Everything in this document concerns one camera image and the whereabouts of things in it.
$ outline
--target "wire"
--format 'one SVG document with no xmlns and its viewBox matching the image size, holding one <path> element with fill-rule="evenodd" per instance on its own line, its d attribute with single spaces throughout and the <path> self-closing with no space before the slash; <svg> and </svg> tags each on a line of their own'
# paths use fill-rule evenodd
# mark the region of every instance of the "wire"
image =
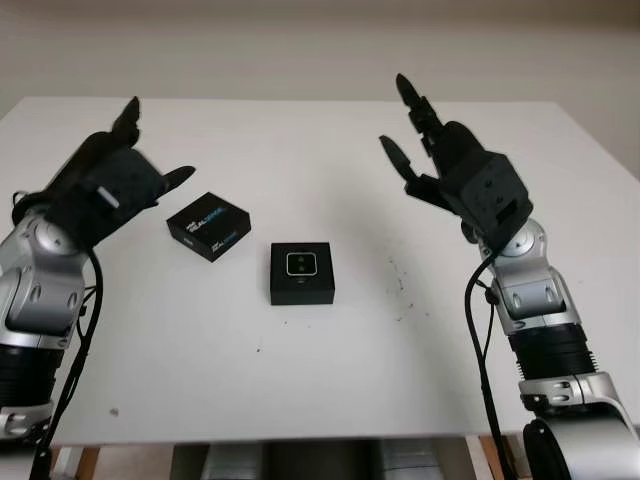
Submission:
<svg viewBox="0 0 640 480">
<path fill-rule="evenodd" d="M 491 331 L 493 330 L 493 316 L 496 313 L 496 306 L 491 303 L 491 313 L 489 314 L 489 327 L 487 328 L 487 339 L 484 342 L 484 349 L 482 350 L 482 361 L 487 363 L 487 352 L 489 351 L 489 344 L 491 343 Z"/>
<path fill-rule="evenodd" d="M 58 401 L 55 412 L 51 417 L 49 428 L 47 429 L 47 432 L 42 441 L 38 445 L 38 451 L 40 455 L 42 455 L 43 452 L 46 452 L 49 449 L 51 440 L 53 439 L 53 436 L 56 432 L 56 428 L 60 423 L 60 418 L 62 417 L 62 414 L 64 413 L 66 408 L 69 406 L 69 402 L 71 402 L 71 398 L 76 391 L 78 380 L 80 379 L 82 369 L 84 368 L 84 363 L 87 359 L 87 355 L 89 354 L 91 339 L 93 338 L 96 326 L 98 325 L 98 317 L 100 316 L 100 309 L 102 308 L 102 296 L 104 291 L 104 284 L 102 281 L 102 268 L 100 267 L 98 257 L 96 257 L 96 254 L 93 250 L 89 250 L 88 255 L 89 260 L 91 261 L 91 265 L 93 266 L 93 271 L 95 273 L 96 284 L 95 289 L 85 296 L 85 300 L 83 301 L 83 303 L 85 303 L 95 293 L 96 298 L 93 303 L 93 310 L 91 311 L 91 319 L 89 320 L 87 331 L 80 339 L 80 348 L 78 348 L 78 353 L 76 353 L 76 356 L 73 359 L 73 363 L 71 364 L 71 368 L 69 369 L 69 374 L 67 375 L 67 379 L 65 380 L 62 387 L 60 400 Z"/>
<path fill-rule="evenodd" d="M 479 287 L 484 288 L 485 290 L 491 290 L 491 287 L 489 287 L 486 283 L 484 283 L 482 280 L 476 280 L 476 285 L 478 285 Z"/>
<path fill-rule="evenodd" d="M 87 302 L 91 299 L 91 297 L 96 293 L 96 286 L 89 285 L 84 287 L 84 291 L 89 291 L 87 295 L 82 299 L 82 305 L 80 306 L 80 317 L 84 315 L 84 311 L 86 310 Z M 76 321 L 76 332 L 78 332 L 78 337 L 80 337 L 80 342 L 84 341 L 84 332 L 82 331 L 82 325 L 80 325 L 80 318 Z"/>
<path fill-rule="evenodd" d="M 478 361 L 478 369 L 480 370 L 480 385 L 482 388 L 482 398 L 484 400 L 484 408 L 487 412 L 487 421 L 489 422 L 489 428 L 491 429 L 491 436 L 496 445 L 498 452 L 498 458 L 500 460 L 500 466 L 502 467 L 502 473 L 505 480 L 516 480 L 516 476 L 511 470 L 509 461 L 507 460 L 507 454 L 502 443 L 502 434 L 500 432 L 500 424 L 498 422 L 498 415 L 496 413 L 496 407 L 493 403 L 493 395 L 491 394 L 491 385 L 489 383 L 489 375 L 487 374 L 487 368 L 485 365 L 483 351 L 480 348 L 480 341 L 478 340 L 478 333 L 476 332 L 475 324 L 473 323 L 473 314 L 471 313 L 471 293 L 473 287 L 476 285 L 482 272 L 496 259 L 500 252 L 492 252 L 471 274 L 467 287 L 464 291 L 464 314 L 467 320 L 467 327 L 469 328 L 469 334 L 471 335 L 471 341 L 473 343 L 473 349 L 476 354 L 476 360 Z"/>
</svg>

